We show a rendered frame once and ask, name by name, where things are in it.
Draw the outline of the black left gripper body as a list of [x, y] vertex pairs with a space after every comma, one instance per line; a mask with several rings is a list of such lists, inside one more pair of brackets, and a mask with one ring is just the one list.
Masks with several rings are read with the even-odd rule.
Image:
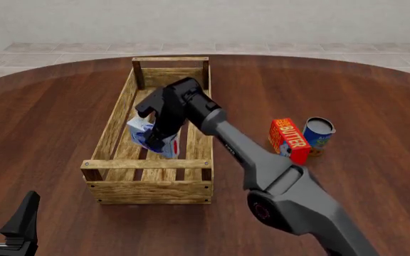
[[7, 238], [0, 243], [0, 256], [35, 256], [37, 238]]

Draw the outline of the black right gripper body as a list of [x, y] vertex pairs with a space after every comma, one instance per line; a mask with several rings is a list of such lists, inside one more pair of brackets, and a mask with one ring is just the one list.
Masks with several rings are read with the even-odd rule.
[[154, 114], [170, 114], [185, 117], [184, 104], [173, 89], [160, 87], [146, 96], [137, 106], [136, 111], [152, 110]]

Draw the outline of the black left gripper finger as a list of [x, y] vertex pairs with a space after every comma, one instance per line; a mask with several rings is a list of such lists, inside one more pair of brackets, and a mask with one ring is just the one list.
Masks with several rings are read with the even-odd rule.
[[41, 197], [29, 191], [11, 219], [0, 229], [6, 240], [38, 240], [37, 213]]

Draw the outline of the blue white cream cheese box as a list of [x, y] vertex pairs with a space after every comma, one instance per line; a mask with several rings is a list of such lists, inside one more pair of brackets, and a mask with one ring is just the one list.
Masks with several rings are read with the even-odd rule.
[[132, 142], [142, 146], [149, 151], [162, 155], [168, 159], [175, 159], [179, 155], [179, 134], [172, 135], [162, 140], [164, 143], [162, 147], [149, 146], [145, 135], [151, 132], [153, 124], [148, 119], [141, 117], [133, 117], [127, 121], [127, 128], [130, 132], [130, 138]]

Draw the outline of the wooden slat tray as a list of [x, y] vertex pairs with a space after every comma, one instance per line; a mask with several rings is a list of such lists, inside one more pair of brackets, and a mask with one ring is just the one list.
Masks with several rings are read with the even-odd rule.
[[184, 159], [165, 159], [130, 139], [126, 121], [134, 106], [156, 87], [192, 77], [211, 94], [208, 57], [135, 57], [90, 159], [80, 167], [83, 178], [101, 204], [202, 204], [213, 196], [213, 139], [194, 125], [180, 129]]

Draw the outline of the red butter box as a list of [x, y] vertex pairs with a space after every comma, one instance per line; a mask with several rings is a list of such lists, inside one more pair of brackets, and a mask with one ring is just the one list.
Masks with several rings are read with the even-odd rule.
[[307, 161], [311, 146], [290, 118], [274, 119], [268, 140], [278, 155], [300, 166]]

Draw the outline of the blue tin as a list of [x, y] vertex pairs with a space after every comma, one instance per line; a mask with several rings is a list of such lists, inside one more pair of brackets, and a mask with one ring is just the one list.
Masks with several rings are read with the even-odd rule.
[[321, 155], [325, 149], [325, 145], [335, 132], [336, 129], [329, 120], [321, 117], [309, 118], [303, 129], [303, 136], [311, 146], [309, 155]]

